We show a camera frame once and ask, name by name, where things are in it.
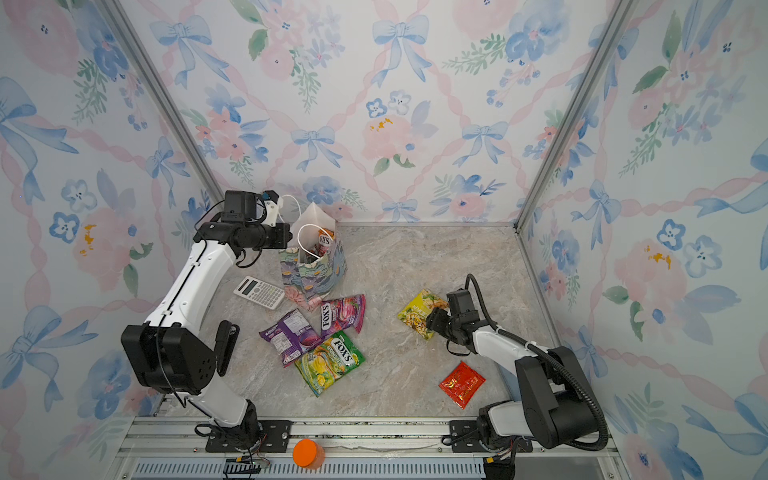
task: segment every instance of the calculator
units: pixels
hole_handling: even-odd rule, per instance
[[[247,276],[235,289],[235,295],[242,296],[251,302],[274,310],[280,305],[286,294],[278,286],[270,285],[252,276]]]

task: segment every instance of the red sachet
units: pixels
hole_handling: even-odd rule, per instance
[[[484,382],[485,379],[479,373],[469,368],[466,363],[460,362],[453,372],[440,382],[440,389],[463,410]]]

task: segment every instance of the black cable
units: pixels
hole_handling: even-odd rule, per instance
[[[478,296],[478,301],[480,302],[480,310],[482,310],[482,314],[485,317],[486,320],[488,320],[488,324],[491,326],[492,329],[498,330],[498,324],[494,322],[491,319],[491,316],[488,315],[488,311],[485,308],[485,301],[482,299],[482,293],[480,292],[480,286],[478,286],[478,281],[475,278],[474,275],[471,273],[467,275],[467,280],[464,282],[464,290],[469,290],[469,282],[472,282],[473,285],[475,285],[475,293]]]
[[[592,394],[589,393],[583,387],[583,385],[579,383],[578,380],[576,380],[576,377],[574,377],[571,372],[569,372],[568,369],[563,366],[562,363],[555,360],[544,350],[538,348],[536,345],[528,343],[526,339],[523,339],[514,333],[507,332],[506,330],[499,329],[497,330],[497,333],[509,339],[513,339],[515,342],[520,343],[521,345],[525,346],[525,348],[538,355],[539,358],[548,363],[555,372],[560,374],[560,376],[562,376],[566,382],[570,383],[574,390],[576,390],[576,393],[578,393],[579,396],[584,399],[584,402],[587,404],[589,411],[592,413],[595,422],[598,424],[598,440],[592,443],[572,440],[570,442],[566,442],[565,445],[569,445],[575,449],[588,450],[590,452],[596,452],[598,450],[604,449],[608,444],[608,424],[605,422],[605,415],[603,414],[603,410],[600,408],[600,405],[598,404],[598,401],[595,399],[595,397],[593,397]]]
[[[215,203],[215,204],[214,204],[214,205],[213,205],[211,208],[209,208],[208,210],[206,210],[206,212],[203,214],[203,216],[202,216],[202,217],[200,217],[200,218],[198,218],[198,219],[197,219],[197,222],[195,222],[195,223],[194,223],[194,225],[192,226],[192,228],[194,228],[194,229],[195,229],[195,233],[197,233],[197,224],[200,222],[200,220],[204,219],[204,218],[205,218],[205,216],[206,216],[206,215],[208,215],[208,214],[210,213],[210,211],[211,211],[211,210],[213,210],[214,208],[218,207],[218,206],[219,206],[219,205],[221,205],[223,202],[224,202],[224,200],[221,200],[221,201],[218,201],[218,202],[216,202],[216,203]]]
[[[515,456],[518,454],[518,446],[524,441],[525,439],[522,437],[517,437],[512,442],[512,446],[509,448],[509,480],[513,480],[515,478],[515,471],[517,470],[515,467]]]
[[[256,255],[256,258],[253,259],[253,262],[248,263],[247,265],[240,265],[248,257],[247,255],[243,255],[243,259],[242,260],[238,260],[237,263],[235,263],[235,265],[237,265],[239,268],[248,268],[249,266],[253,266],[258,261],[258,259],[261,257],[261,251],[262,250],[259,249],[259,254]]]
[[[448,350],[448,353],[450,353],[451,355],[456,355],[456,356],[469,356],[469,354],[470,354],[470,353],[472,353],[472,352],[467,352],[467,353],[458,353],[458,352],[452,352],[452,351],[451,351],[451,349],[448,347],[450,344],[451,344],[451,340],[450,340],[450,339],[447,339],[447,340],[445,341],[445,349],[446,349],[446,350]]]
[[[470,435],[472,435],[473,433],[477,433],[477,432],[478,432],[478,430],[477,430],[477,429],[474,429],[474,430],[470,430],[469,432],[466,432],[464,435],[461,435],[461,436],[459,436],[459,437],[456,437],[455,439],[451,439],[451,438],[449,438],[449,437],[445,437],[445,438],[444,438],[444,439],[441,441],[441,443],[442,443],[443,445],[445,445],[446,447],[450,447],[450,446],[453,446],[453,445],[455,445],[455,444],[459,443],[459,442],[460,442],[460,441],[462,441],[463,439],[466,439],[467,437],[469,437],[469,436],[470,436]]]

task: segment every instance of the purple candy bag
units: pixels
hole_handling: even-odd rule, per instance
[[[299,309],[292,310],[276,324],[259,333],[283,357],[283,368],[323,342]]]

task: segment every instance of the floral gift bag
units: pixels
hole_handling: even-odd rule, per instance
[[[279,253],[283,288],[288,298],[312,312],[346,272],[344,250],[336,232],[336,221],[314,202],[299,215],[290,230],[293,239],[288,242],[288,248]],[[334,241],[318,256],[311,247],[318,243],[321,231],[332,233]]]

